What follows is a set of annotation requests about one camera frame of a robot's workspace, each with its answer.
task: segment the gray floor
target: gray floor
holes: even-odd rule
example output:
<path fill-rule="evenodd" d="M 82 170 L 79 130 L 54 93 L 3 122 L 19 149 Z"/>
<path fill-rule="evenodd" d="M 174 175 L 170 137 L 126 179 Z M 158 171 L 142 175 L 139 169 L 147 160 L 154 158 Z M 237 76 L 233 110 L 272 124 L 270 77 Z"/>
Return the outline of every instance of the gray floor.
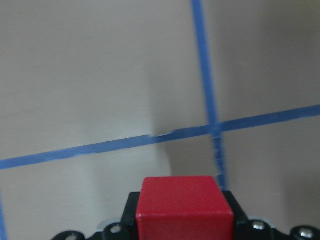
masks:
<path fill-rule="evenodd" d="M 204 1 L 220 119 L 320 103 L 320 3 Z M 189 1 L 0 0 L 0 159 L 205 125 Z M 320 118 L 224 135 L 231 190 L 320 227 Z M 0 172 L 10 240 L 90 236 L 147 176 L 213 175 L 208 136 Z"/>

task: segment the blue tape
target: blue tape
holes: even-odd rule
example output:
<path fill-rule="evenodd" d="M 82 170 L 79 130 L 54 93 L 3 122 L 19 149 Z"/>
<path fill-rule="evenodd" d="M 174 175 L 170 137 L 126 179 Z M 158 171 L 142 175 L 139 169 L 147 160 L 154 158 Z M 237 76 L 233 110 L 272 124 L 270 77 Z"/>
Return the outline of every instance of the blue tape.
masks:
<path fill-rule="evenodd" d="M 21 166 L 45 163 L 55 160 L 69 159 L 87 154 L 106 153 L 121 149 L 135 148 L 151 144 L 159 144 L 168 141 L 193 138 L 209 134 L 208 126 L 198 126 L 175 130 L 160 136 L 135 136 L 114 141 L 101 142 L 85 146 L 72 147 L 57 151 L 44 152 L 29 156 L 15 157 L 0 160 L 0 170 L 16 168 Z"/>
<path fill-rule="evenodd" d="M 0 240 L 8 240 L 1 192 L 0 192 Z"/>
<path fill-rule="evenodd" d="M 227 170 L 225 168 L 224 148 L 222 131 L 220 129 L 217 107 L 215 104 L 215 89 L 210 61 L 210 51 L 207 43 L 206 25 L 204 20 L 203 6 L 201 0 L 191 0 L 194 28 L 199 54 L 202 85 L 205 96 L 205 106 L 209 121 L 209 130 L 213 138 L 215 150 L 215 162 L 219 170 L 218 182 L 221 190 L 227 190 Z"/>
<path fill-rule="evenodd" d="M 320 116 L 320 105 L 225 121 L 220 127 L 223 132 L 228 132 L 315 116 Z"/>

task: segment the cube top face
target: cube top face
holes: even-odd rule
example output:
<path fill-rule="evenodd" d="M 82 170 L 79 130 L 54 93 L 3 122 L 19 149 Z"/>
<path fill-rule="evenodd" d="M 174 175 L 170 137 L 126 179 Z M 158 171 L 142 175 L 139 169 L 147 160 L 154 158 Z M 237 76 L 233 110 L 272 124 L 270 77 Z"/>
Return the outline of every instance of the cube top face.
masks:
<path fill-rule="evenodd" d="M 211 176 L 148 177 L 136 221 L 139 240 L 232 240 L 234 214 Z"/>

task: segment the cube front face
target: cube front face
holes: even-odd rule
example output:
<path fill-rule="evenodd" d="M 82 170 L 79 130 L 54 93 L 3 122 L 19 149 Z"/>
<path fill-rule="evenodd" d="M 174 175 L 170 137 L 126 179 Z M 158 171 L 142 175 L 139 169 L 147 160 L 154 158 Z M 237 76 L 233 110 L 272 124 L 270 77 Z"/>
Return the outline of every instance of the cube front face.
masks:
<path fill-rule="evenodd" d="M 234 214 L 211 176 L 148 177 L 136 211 L 139 240 L 232 240 Z"/>

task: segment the red block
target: red block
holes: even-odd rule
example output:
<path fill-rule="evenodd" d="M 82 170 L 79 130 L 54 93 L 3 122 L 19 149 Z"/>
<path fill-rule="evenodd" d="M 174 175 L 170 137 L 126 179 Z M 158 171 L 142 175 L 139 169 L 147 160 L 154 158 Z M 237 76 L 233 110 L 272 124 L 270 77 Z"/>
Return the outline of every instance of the red block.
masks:
<path fill-rule="evenodd" d="M 139 240 L 233 240 L 234 214 L 211 176 L 147 177 Z"/>

